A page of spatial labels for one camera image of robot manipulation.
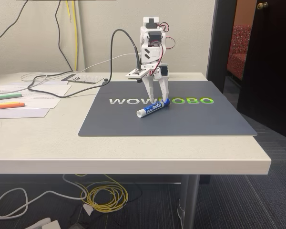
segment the table leg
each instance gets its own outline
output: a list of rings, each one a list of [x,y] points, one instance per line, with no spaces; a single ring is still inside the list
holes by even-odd
[[[183,225],[184,216],[185,216],[185,205],[186,205],[186,194],[187,194],[188,181],[189,181],[189,175],[183,175],[182,181],[181,181],[179,204],[178,204],[178,216],[181,220],[181,225]]]
[[[184,175],[178,215],[183,229],[193,229],[200,175]]]

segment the wall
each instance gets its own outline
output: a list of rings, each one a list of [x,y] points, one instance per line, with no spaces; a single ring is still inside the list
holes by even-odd
[[[139,47],[140,27],[144,16],[159,16],[170,24],[167,35],[177,45],[168,50],[163,62],[171,72],[206,74],[215,0],[117,0],[76,1],[80,7],[84,54],[79,68],[108,60],[112,32],[123,28]],[[17,18],[24,1],[0,0],[0,34]],[[0,73],[62,72],[68,65],[57,47],[58,30],[55,11],[58,1],[29,1],[18,22],[0,38]],[[74,66],[74,25],[69,23],[65,2],[58,11],[61,48]],[[113,55],[132,53],[125,34],[117,33]],[[114,60],[114,72],[129,72],[136,66],[133,56]],[[91,69],[108,72],[109,63]]]
[[[167,50],[163,63],[171,72],[202,72],[206,75],[215,0],[117,0],[80,1],[86,66],[109,59],[114,30],[125,29],[139,48],[144,16],[159,16],[170,25],[168,36],[177,45]],[[113,56],[133,53],[133,46],[122,32],[114,37]],[[113,61],[114,72],[130,72],[136,67],[133,56]],[[91,71],[107,72],[109,63]]]
[[[252,25],[256,0],[238,0],[234,25]]]
[[[0,0],[0,35],[16,20],[23,4],[24,1],[19,0]],[[57,6],[58,1],[29,1],[26,4],[16,24],[0,38],[0,73],[69,70],[58,49]],[[61,1],[57,18],[61,28],[61,49],[74,68],[74,24],[69,22],[65,1]],[[83,68],[83,59],[79,59],[79,67]]]

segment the yellow cable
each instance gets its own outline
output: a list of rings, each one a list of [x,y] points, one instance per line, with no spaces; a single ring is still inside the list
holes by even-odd
[[[76,26],[76,17],[75,17],[75,6],[74,0],[72,1],[72,9],[73,9],[73,21],[74,21],[74,29],[75,29],[75,71],[77,70],[77,26]]]
[[[85,191],[87,192],[87,198],[83,200],[84,203],[92,206],[95,210],[103,213],[108,213],[108,212],[114,212],[122,209],[124,205],[128,201],[128,193],[126,189],[117,181],[109,177],[108,175],[104,174],[106,177],[108,177],[111,181],[109,182],[95,182],[93,184],[88,185],[85,187],[84,185],[80,183],[76,183],[83,187]],[[89,186],[95,185],[95,184],[101,184],[101,183],[111,183],[108,185],[104,186],[98,186],[93,188],[91,191],[88,190]],[[105,190],[108,191],[112,196],[112,200],[108,203],[105,204],[97,204],[94,199],[96,195],[98,194],[99,191]]]
[[[65,2],[66,2],[67,10],[68,10],[68,17],[69,17],[69,20],[71,22],[71,15],[70,15],[70,10],[69,10],[69,4],[68,4],[67,0]]]

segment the orange marker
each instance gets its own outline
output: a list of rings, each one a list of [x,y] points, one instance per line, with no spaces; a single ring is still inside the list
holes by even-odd
[[[8,102],[8,103],[0,103],[0,105],[6,105],[6,104],[19,104],[20,102]]]
[[[0,105],[0,109],[4,109],[4,108],[14,108],[14,107],[22,107],[24,106],[24,103],[18,103],[18,104],[3,104]]]

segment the dark door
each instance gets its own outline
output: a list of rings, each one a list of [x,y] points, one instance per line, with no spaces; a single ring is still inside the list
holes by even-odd
[[[237,109],[286,136],[286,0],[257,1]]]

